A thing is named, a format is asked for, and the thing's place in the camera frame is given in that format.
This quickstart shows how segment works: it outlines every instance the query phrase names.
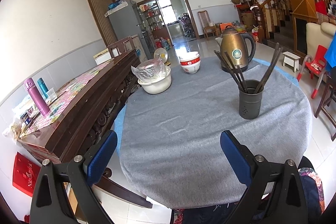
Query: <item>curtain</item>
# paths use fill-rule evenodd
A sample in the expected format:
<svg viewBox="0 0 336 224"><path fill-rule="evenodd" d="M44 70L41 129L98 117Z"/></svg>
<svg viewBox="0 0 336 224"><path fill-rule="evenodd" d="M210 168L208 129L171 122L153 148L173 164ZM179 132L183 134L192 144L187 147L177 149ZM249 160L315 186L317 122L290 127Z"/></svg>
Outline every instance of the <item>curtain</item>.
<svg viewBox="0 0 336 224"><path fill-rule="evenodd" d="M108 6L114 1L115 0L88 0L93 17L106 47L118 40L111 22L107 17L105 17L105 13L109 9Z"/></svg>

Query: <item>gray tablecloth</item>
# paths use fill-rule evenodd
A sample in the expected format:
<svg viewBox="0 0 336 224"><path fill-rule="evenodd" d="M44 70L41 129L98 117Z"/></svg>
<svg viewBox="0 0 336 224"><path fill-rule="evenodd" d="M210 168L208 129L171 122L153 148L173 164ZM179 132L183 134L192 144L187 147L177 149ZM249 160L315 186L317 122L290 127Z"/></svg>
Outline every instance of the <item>gray tablecloth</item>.
<svg viewBox="0 0 336 224"><path fill-rule="evenodd" d="M244 77L260 80L266 69L252 61ZM175 67L171 75L165 92L140 88L127 103L120 163L135 189L169 208L238 201L246 187L221 150L224 130L254 155L299 164L311 135L310 104L279 72L270 76L254 120L239 116L237 85L217 57L203 58L195 74Z"/></svg>

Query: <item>refrigerator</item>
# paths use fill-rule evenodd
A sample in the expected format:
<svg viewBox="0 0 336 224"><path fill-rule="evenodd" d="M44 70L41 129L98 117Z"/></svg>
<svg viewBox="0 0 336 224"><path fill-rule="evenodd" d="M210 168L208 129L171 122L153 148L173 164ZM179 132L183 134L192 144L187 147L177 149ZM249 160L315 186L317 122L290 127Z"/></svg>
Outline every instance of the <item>refrigerator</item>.
<svg viewBox="0 0 336 224"><path fill-rule="evenodd" d="M144 14L135 1L125 1L109 10L107 14L118 40L138 35L147 59L153 59L157 49L155 40Z"/></svg>

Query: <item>wooden sideboard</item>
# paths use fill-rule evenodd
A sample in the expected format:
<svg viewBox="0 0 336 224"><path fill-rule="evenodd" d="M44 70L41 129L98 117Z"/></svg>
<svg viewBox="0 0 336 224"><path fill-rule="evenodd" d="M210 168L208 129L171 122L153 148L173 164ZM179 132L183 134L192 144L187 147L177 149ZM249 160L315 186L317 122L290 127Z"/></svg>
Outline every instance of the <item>wooden sideboard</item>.
<svg viewBox="0 0 336 224"><path fill-rule="evenodd" d="M55 122L18 141L39 162L50 159L57 164L84 155L112 127L125 106L137 81L131 66L139 63L135 50L115 57L78 92ZM126 202L152 207L145 198L107 177L96 186Z"/></svg>

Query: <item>metal screw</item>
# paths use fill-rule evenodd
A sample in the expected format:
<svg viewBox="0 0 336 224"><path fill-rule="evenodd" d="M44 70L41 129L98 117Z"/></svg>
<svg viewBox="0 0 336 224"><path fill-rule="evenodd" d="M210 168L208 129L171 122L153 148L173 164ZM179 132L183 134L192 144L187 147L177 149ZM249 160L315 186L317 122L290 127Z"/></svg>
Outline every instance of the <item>metal screw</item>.
<svg viewBox="0 0 336 224"><path fill-rule="evenodd" d="M287 160L288 165L290 166L294 166L295 162L293 160Z"/></svg>
<svg viewBox="0 0 336 224"><path fill-rule="evenodd" d="M44 159L42 162L43 166L47 166L49 163L50 163L49 159Z"/></svg>
<svg viewBox="0 0 336 224"><path fill-rule="evenodd" d="M263 162L265 160L265 158L262 155L256 155L255 159L257 162Z"/></svg>
<svg viewBox="0 0 336 224"><path fill-rule="evenodd" d="M74 160L75 162L80 162L82 159L83 159L83 156L81 156L81 155L77 155L77 156L75 156L75 157L73 158L73 160Z"/></svg>

